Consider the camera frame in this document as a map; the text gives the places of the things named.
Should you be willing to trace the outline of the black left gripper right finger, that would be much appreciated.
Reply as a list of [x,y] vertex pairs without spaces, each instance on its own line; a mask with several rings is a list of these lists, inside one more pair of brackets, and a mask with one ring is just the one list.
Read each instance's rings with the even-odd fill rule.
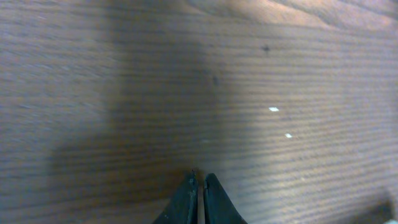
[[206,175],[203,190],[206,224],[248,224],[214,173]]

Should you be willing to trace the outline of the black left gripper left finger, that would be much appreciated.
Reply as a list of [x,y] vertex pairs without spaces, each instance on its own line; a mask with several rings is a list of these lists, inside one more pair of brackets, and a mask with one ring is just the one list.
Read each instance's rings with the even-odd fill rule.
[[198,181],[191,171],[180,183],[170,202],[152,224],[197,224]]

